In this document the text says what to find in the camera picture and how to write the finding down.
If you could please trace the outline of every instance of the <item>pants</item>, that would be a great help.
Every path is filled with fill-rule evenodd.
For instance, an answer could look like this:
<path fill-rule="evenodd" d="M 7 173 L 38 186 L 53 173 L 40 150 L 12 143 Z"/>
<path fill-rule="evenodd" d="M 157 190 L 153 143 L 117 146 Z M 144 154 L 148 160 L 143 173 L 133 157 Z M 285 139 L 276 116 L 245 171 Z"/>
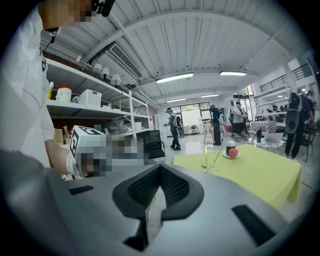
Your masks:
<path fill-rule="evenodd" d="M 180 147 L 179 141 L 178 141 L 178 131 L 177 129 L 174 129 L 171 131 L 173 136 L 173 141 L 171 147 L 174 148 L 175 146 Z"/>
<path fill-rule="evenodd" d="M 218 122 L 213 123 L 213 138 L 214 145 L 221 145 L 220 123 Z"/>
<path fill-rule="evenodd" d="M 285 145 L 285 154 L 286 155 L 290 154 L 290 149 L 291 149 L 292 142 L 294 140 L 294 135 L 295 135 L 295 142 L 294 142 L 294 145 L 293 145 L 293 148 L 292 148 L 292 151 L 291 151 L 292 158 L 295 158 L 296 155 L 299 152 L 299 148 L 300 148 L 301 141 L 302 141 L 302 136 L 304 134 L 304 126 L 305 126 L 304 125 L 304 121 L 300 117 L 299 121 L 298 121 L 298 126 L 297 126 L 295 132 L 294 133 L 288 133 L 287 140 L 286 140 L 286 145 Z"/>

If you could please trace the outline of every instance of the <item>table with tablecloth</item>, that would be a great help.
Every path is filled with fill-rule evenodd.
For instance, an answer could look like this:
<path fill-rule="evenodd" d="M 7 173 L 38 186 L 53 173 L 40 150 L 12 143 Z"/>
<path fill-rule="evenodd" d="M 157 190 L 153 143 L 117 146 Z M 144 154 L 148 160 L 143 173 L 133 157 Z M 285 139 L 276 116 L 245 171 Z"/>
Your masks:
<path fill-rule="evenodd" d="M 219 151 L 207 152 L 207 164 L 204 153 L 176 155 L 172 164 L 233 181 L 275 209 L 286 200 L 294 203 L 299 198 L 300 163 L 248 144 L 236 148 L 241 153 L 239 158 L 222 156 L 222 149 L 219 155 Z"/>
<path fill-rule="evenodd" d="M 254 121 L 250 123 L 250 130 L 256 131 L 266 127 L 268 134 L 274 134 L 277 131 L 277 125 L 275 121 Z"/>

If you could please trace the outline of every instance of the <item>floor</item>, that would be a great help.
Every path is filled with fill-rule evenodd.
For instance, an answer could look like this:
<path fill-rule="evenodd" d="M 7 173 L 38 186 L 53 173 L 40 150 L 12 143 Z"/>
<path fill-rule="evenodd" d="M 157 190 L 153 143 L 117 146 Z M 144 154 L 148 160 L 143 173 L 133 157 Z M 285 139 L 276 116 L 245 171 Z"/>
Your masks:
<path fill-rule="evenodd" d="M 205 151 L 204 146 L 204 134 L 195 134 L 195 135 L 186 135 L 184 138 L 179 138 L 179 143 L 181 150 L 174 151 L 169 146 L 172 144 L 172 137 L 167 137 L 165 143 L 165 162 L 167 164 L 171 164 L 174 156 L 178 155 L 191 155 L 191 154 L 199 154 Z M 222 147 L 225 148 L 227 145 L 227 141 L 232 140 L 230 135 L 226 136 L 223 140 Z M 206 146 L 207 151 L 217 151 L 221 149 L 221 146 L 213 145 L 212 138 L 206 138 Z M 248 141 L 236 142 L 236 146 L 247 144 Z M 284 157 L 285 151 L 285 143 L 283 146 L 278 148 L 275 153 Z M 299 149 L 299 153 L 296 157 L 296 160 L 302 165 L 302 186 L 301 193 L 299 199 L 295 203 L 290 203 L 288 201 L 280 209 L 280 213 L 282 216 L 288 221 L 291 222 L 296 217 L 301 215 L 302 213 L 308 211 L 309 207 L 312 205 L 316 192 L 320 188 L 320 161 L 317 156 L 320 156 L 320 136 L 316 136 L 313 141 L 313 156 L 311 156 L 311 149 L 309 149 L 309 156 L 307 163 L 306 152 L 307 148 L 301 146 Z M 147 231 L 149 236 L 149 241 L 157 235 L 160 225 L 160 214 L 161 211 L 166 208 L 166 200 L 165 195 L 161 188 L 155 195 L 155 201 L 150 205 L 150 209 L 148 212 L 148 224 Z"/>

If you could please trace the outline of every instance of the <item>red apple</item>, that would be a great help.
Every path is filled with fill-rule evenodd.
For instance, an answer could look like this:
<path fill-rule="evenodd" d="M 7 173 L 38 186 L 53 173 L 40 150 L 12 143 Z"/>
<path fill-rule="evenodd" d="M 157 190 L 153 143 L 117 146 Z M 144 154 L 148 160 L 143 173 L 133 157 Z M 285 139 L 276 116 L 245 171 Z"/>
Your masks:
<path fill-rule="evenodd" d="M 236 158 L 238 156 L 238 149 L 232 148 L 229 150 L 229 157 Z"/>

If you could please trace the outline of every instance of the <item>railing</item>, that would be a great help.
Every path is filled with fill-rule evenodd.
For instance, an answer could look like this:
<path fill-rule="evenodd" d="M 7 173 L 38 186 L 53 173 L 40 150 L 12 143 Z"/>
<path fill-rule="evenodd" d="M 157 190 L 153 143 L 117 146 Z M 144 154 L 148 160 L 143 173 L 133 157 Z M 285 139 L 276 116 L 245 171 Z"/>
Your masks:
<path fill-rule="evenodd" d="M 306 78 L 306 77 L 309 77 L 312 75 L 312 72 L 311 72 L 308 64 L 304 64 L 304 65 L 292 70 L 291 72 L 292 72 L 292 75 L 293 75 L 293 78 L 295 81 L 298 81 L 302 78 Z M 289 84 L 289 81 L 288 81 L 286 74 L 283 76 L 280 76 L 277 79 L 272 80 L 264 85 L 261 85 L 260 89 L 261 89 L 261 92 L 263 93 L 265 91 L 268 91 L 273 88 L 277 88 L 277 87 L 284 85 L 284 84 Z"/>

